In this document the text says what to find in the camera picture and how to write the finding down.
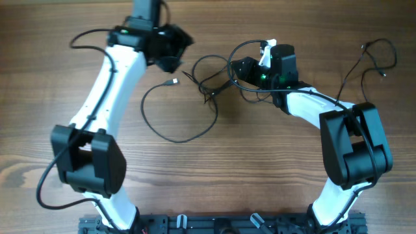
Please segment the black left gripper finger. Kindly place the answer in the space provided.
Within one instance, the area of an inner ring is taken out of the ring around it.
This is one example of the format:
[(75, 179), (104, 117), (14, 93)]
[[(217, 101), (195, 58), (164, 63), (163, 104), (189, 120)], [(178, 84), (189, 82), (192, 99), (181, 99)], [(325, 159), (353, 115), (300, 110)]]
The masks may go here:
[(188, 47), (194, 43), (193, 38), (180, 27), (177, 28), (177, 46)]
[(161, 57), (155, 61), (155, 64), (164, 72), (174, 73), (182, 61), (177, 57)]

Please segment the black USB cable thick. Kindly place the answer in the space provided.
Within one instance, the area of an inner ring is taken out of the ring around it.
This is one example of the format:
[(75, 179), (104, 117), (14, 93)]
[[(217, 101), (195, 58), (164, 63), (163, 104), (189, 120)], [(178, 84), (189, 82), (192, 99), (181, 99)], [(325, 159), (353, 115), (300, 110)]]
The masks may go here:
[(144, 111), (145, 100), (146, 100), (147, 96), (150, 94), (151, 91), (153, 91), (153, 90), (155, 90), (156, 88), (159, 88), (159, 87), (163, 87), (163, 86), (173, 86), (173, 85), (178, 85), (178, 84), (179, 84), (179, 80), (178, 79), (169, 79), (169, 80), (167, 80), (167, 81), (165, 81), (165, 82), (163, 82), (161, 84), (157, 84), (157, 85), (151, 87), (149, 90), (147, 90), (146, 93), (143, 95), (143, 98), (142, 98), (142, 100), (140, 102), (140, 113), (141, 113), (141, 116), (142, 116), (145, 124), (157, 136), (161, 137), (162, 139), (164, 139), (164, 140), (166, 140), (168, 142), (174, 143), (174, 144), (183, 144), (183, 143), (190, 142), (191, 140), (194, 140), (194, 139), (197, 139), (197, 138), (202, 137), (204, 134), (206, 134), (208, 131), (210, 131), (214, 127), (215, 123), (217, 122), (218, 116), (219, 116), (219, 107), (218, 107), (218, 102), (217, 102), (215, 96), (218, 95), (219, 93), (221, 93), (223, 90), (225, 90), (228, 87), (230, 87), (231, 86), (231, 82), (230, 81), (227, 81), (220, 88), (216, 88), (213, 91), (210, 91), (210, 92), (207, 93), (207, 95), (209, 95), (209, 97), (211, 98), (211, 101), (214, 104), (214, 111), (215, 111), (214, 120), (213, 120), (212, 124), (207, 129), (205, 129), (201, 133), (198, 133), (195, 136), (192, 136), (192, 137), (190, 137), (188, 139), (184, 139), (184, 140), (174, 140), (174, 139), (168, 138), (167, 136), (162, 135), (160, 132), (158, 132), (155, 128), (153, 128), (151, 126), (149, 120), (146, 117), (146, 113)]

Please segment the black USB cable thin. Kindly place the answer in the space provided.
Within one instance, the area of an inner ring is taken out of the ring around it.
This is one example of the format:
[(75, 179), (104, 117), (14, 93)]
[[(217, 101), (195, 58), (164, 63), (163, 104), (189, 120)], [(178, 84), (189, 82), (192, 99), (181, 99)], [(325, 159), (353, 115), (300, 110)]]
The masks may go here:
[[(197, 79), (196, 77), (196, 68), (197, 65), (202, 62), (203, 60), (206, 59), (221, 59), (224, 60), (225, 62), (227, 62), (227, 59), (221, 55), (205, 55), (200, 57), (192, 66), (191, 72), (187, 73), (185, 71), (182, 71), (193, 83), (195, 83), (198, 86), (198, 91), (204, 95), (204, 103), (208, 102), (208, 101), (213, 101), (213, 99), (219, 95), (222, 91), (224, 91), (225, 89), (233, 86), (231, 84), (230, 80), (227, 80), (224, 84), (217, 86), (217, 87), (210, 87), (208, 86), (208, 82), (210, 80), (212, 80), (214, 77), (219, 76), (221, 73), (226, 72), (227, 71), (227, 65), (225, 65), (223, 68), (219, 69), (217, 72), (213, 73), (212, 75), (203, 78), (201, 80)], [(256, 98), (255, 99), (248, 99), (244, 93), (243, 90), (239, 90), (240, 92), (240, 96), (243, 98), (243, 100), (245, 100), (245, 102), (247, 103), (251, 103), (251, 104), (255, 104), (255, 103), (260, 103), (260, 102), (265, 102), (265, 103), (272, 103), (271, 101), (268, 101), (267, 99), (271, 96), (271, 94), (267, 94), (265, 97), (259, 97), (259, 92), (256, 92)]]

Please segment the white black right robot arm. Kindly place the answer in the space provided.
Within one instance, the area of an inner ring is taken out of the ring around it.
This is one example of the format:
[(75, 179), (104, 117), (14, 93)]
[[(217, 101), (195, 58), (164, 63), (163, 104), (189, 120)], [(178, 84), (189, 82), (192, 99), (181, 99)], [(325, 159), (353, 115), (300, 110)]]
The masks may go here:
[(320, 130), (328, 179), (309, 217), (315, 230), (331, 231), (346, 222), (359, 195), (393, 167), (378, 109), (369, 102), (339, 101), (300, 81), (292, 45), (275, 40), (261, 40), (259, 45), (260, 60), (227, 60), (229, 79), (240, 89), (244, 81), (251, 85), (250, 92), (269, 93), (275, 107)]

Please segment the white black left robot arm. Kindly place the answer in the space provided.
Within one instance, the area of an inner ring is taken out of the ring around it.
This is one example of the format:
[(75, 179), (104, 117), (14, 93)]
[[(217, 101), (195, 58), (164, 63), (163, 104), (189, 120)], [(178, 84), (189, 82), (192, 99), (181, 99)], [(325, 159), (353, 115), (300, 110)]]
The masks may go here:
[(83, 195), (99, 212), (82, 233), (144, 233), (140, 212), (123, 182), (127, 162), (116, 143), (129, 98), (149, 66), (174, 73), (192, 38), (169, 21), (160, 22), (165, 1), (135, 1), (125, 21), (107, 30), (99, 75), (86, 101), (67, 126), (51, 133), (51, 167), (62, 183)]

